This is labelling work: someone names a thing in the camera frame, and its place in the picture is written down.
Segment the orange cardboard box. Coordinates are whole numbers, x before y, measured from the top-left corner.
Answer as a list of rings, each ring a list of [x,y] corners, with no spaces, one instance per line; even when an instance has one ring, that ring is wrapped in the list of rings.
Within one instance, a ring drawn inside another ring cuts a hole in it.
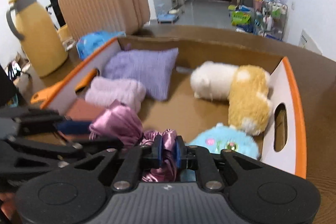
[[[276,126],[272,118],[263,136],[257,142],[262,162],[306,178],[307,147],[302,103],[291,64],[287,57],[235,46],[229,43],[175,38],[148,38],[127,36],[114,38],[80,62],[66,77],[64,85],[41,104],[42,109],[54,109],[65,114],[76,101],[74,91],[78,82],[92,69],[103,70],[110,58],[126,48],[162,51],[178,48],[177,67],[194,69],[205,61],[234,65],[257,65],[270,73],[270,94],[274,110],[284,108],[287,139],[283,147],[275,140]],[[146,129],[172,128],[191,141],[217,123],[227,123],[228,104],[210,102],[194,97],[187,73],[173,72],[170,95],[165,102],[144,100],[139,116]]]

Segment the light blue plush toy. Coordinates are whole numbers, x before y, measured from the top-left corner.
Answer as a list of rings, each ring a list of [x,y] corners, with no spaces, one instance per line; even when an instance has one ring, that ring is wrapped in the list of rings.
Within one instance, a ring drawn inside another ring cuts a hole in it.
[[[187,145],[205,147],[210,153],[216,154],[220,154],[223,149],[230,149],[252,159],[257,160],[260,157],[259,147],[253,137],[222,123],[200,133]]]

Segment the purple knitted pillow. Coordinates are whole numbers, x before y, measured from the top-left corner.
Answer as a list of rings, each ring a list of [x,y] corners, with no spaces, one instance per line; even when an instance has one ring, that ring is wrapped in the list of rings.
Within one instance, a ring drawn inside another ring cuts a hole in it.
[[[170,79],[178,57],[178,48],[165,51],[120,51],[110,58],[102,75],[110,80],[133,79],[146,87],[146,95],[168,99]]]

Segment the cluttered storage rack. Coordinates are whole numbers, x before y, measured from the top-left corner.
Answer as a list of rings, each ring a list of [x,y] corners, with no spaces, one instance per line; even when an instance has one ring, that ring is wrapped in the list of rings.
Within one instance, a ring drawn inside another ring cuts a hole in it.
[[[282,41],[285,33],[288,0],[252,0],[254,16],[253,33]]]

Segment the yellow thermos jug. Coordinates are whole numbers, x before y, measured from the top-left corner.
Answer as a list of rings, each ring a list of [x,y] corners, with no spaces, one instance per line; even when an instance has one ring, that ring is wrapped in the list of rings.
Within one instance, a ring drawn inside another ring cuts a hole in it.
[[[56,71],[68,58],[54,23],[37,0],[9,0],[6,13],[12,34],[39,77]]]

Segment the green snack bag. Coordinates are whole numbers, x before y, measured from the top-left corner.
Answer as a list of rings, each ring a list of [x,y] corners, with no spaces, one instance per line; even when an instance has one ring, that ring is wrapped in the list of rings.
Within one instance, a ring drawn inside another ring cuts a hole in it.
[[[231,24],[233,26],[238,25],[248,25],[251,21],[250,13],[242,12],[242,11],[233,11],[231,13]]]

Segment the blue tissue pack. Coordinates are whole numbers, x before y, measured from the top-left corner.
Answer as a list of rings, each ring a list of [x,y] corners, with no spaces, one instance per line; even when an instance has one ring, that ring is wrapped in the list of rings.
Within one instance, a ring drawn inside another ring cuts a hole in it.
[[[82,36],[76,44],[76,49],[80,60],[86,59],[105,43],[119,36],[126,36],[126,33],[123,31],[98,31]]]

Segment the white and yellow plush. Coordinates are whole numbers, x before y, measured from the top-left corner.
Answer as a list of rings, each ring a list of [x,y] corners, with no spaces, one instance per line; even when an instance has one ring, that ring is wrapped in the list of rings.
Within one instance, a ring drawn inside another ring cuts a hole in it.
[[[228,125],[251,136],[267,128],[272,102],[270,74],[255,65],[206,61],[190,76],[194,97],[228,102]]]

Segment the pink satin scrunchie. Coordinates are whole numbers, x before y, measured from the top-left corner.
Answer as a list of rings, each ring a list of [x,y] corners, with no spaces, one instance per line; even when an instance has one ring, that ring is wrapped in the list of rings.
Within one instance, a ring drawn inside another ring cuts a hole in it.
[[[173,182],[177,176],[177,166],[173,158],[173,148],[177,138],[175,130],[166,129],[163,132],[143,131],[142,122],[136,112],[118,100],[98,116],[89,126],[91,140],[100,137],[116,137],[123,143],[124,150],[135,145],[150,146],[157,136],[162,137],[163,163],[158,169],[152,168],[143,173],[145,182]]]

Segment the pink ribbed suitcase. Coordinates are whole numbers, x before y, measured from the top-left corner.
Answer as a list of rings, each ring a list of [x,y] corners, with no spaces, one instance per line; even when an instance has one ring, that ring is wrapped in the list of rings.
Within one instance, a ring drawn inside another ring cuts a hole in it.
[[[131,35],[150,20],[148,0],[58,0],[74,39],[97,32]]]

